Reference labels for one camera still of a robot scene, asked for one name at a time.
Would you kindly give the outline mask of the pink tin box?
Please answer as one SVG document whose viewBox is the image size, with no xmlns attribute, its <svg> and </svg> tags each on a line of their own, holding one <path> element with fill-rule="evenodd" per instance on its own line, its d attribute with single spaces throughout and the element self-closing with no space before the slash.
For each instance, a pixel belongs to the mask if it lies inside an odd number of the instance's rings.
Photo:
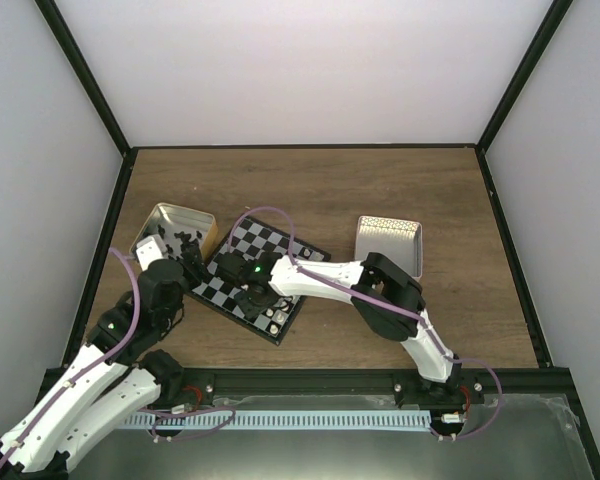
<svg viewBox="0 0 600 480">
<path fill-rule="evenodd" d="M 364 260 L 371 252 L 385 255 L 415 280 L 423 273 L 423 228 L 419 222 L 360 216 L 354 258 Z"/>
</svg>

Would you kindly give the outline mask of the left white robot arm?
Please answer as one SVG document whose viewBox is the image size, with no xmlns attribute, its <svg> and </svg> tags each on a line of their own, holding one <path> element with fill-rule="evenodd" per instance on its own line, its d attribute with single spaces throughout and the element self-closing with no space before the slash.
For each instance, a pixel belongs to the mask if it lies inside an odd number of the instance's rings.
<svg viewBox="0 0 600 480">
<path fill-rule="evenodd" d="M 184 296 L 208 274 L 197 244 L 177 258 L 151 238 L 140 274 L 104 312 L 72 363 L 0 437 L 0 479 L 65 479 L 126 417 L 184 392 L 182 366 L 156 349 L 184 316 Z"/>
</svg>

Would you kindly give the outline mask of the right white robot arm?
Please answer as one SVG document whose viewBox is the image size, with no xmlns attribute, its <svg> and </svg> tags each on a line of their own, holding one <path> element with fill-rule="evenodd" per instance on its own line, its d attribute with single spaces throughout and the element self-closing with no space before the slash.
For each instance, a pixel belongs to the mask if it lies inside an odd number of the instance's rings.
<svg viewBox="0 0 600 480">
<path fill-rule="evenodd" d="M 239 289 L 246 317 L 291 297 L 350 304 L 372 332 L 406 350 L 431 400 L 445 403 L 459 392 L 461 361 L 429 320 L 422 286 L 388 257 L 372 252 L 363 261 L 333 263 L 272 252 L 247 260 L 231 252 L 216 264 L 216 276 Z"/>
</svg>

